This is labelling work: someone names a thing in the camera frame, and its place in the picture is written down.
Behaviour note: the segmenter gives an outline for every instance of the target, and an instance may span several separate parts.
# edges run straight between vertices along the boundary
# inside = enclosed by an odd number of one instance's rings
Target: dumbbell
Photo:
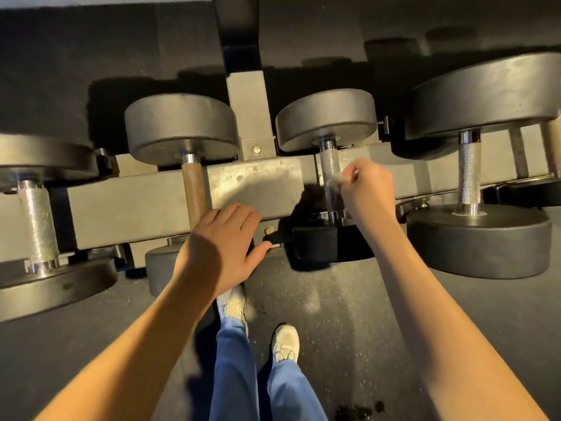
[[[330,179],[340,173],[337,148],[360,143],[377,129],[374,99],[356,89],[323,91],[286,106],[276,118],[277,142],[284,152],[319,150],[326,219],[310,217],[292,228],[298,259],[334,263],[372,257],[370,247],[348,218]]]
[[[202,160],[234,158],[240,148],[236,117],[226,104],[194,94],[160,94],[137,100],[124,113],[131,155],[160,167],[181,164],[189,225],[193,229],[210,209]],[[170,281],[161,269],[173,261],[181,245],[146,253],[150,291],[157,296]]]
[[[426,264],[468,277],[515,279],[549,265],[551,222],[534,209],[481,204],[481,132],[557,116],[561,55],[481,63],[412,91],[407,135],[458,139],[458,204],[407,214],[407,235]]]
[[[86,146],[0,134],[0,191],[17,192],[30,248],[27,273],[0,285],[0,322],[83,300],[116,282],[111,258],[66,266],[59,262],[47,186],[97,175],[95,153]]]
[[[483,191],[486,202],[546,208],[561,205],[561,117],[541,124],[550,177],[504,183]]]

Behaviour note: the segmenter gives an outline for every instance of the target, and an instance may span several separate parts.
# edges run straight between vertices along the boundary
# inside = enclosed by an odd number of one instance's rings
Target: blue jeans
[[[210,421],[258,421],[257,372],[243,323],[224,318],[216,340]],[[273,361],[267,391],[274,421],[327,421],[314,390],[293,360]]]

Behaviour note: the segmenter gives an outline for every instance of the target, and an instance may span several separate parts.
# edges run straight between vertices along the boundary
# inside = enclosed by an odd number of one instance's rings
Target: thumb
[[[257,267],[257,265],[265,258],[265,254],[269,251],[273,243],[270,241],[263,241],[256,247],[254,247],[248,254],[245,260],[245,267],[247,269],[247,275],[249,276],[251,272]]]

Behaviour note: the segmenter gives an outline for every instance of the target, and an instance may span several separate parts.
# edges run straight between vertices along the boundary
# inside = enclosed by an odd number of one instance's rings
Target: left hand
[[[234,203],[206,213],[179,251],[173,276],[213,287],[213,298],[246,280],[271,247],[264,241],[247,250],[261,221],[249,205]]]

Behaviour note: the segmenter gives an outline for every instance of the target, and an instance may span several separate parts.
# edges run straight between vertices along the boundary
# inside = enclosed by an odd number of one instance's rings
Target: right hand
[[[372,221],[397,221],[393,177],[390,170],[369,159],[358,158],[343,171],[347,180],[341,183],[345,208],[361,226]]]

